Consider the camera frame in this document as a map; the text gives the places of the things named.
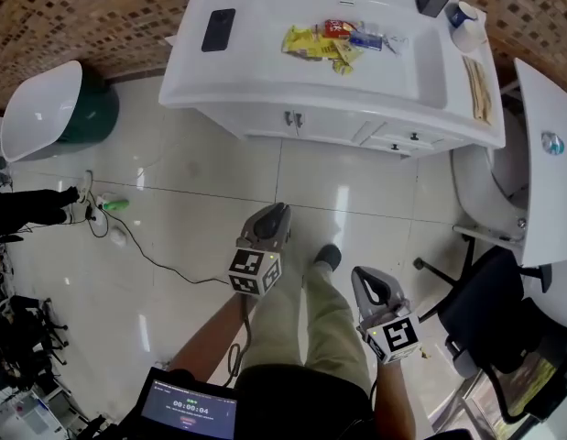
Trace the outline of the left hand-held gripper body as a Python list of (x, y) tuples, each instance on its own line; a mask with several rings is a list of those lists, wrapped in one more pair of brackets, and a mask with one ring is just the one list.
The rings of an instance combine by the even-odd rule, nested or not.
[[(282, 211), (279, 211), (279, 226)], [(235, 292), (264, 297), (282, 275), (282, 250), (288, 241), (274, 237), (236, 239), (235, 253), (226, 272), (227, 282)]]

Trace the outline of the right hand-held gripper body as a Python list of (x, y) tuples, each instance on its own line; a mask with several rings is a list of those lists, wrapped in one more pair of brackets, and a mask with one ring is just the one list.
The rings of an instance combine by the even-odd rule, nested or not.
[(356, 329), (376, 355), (379, 364), (390, 364), (406, 358), (420, 347), (419, 317), (406, 302), (367, 316)]

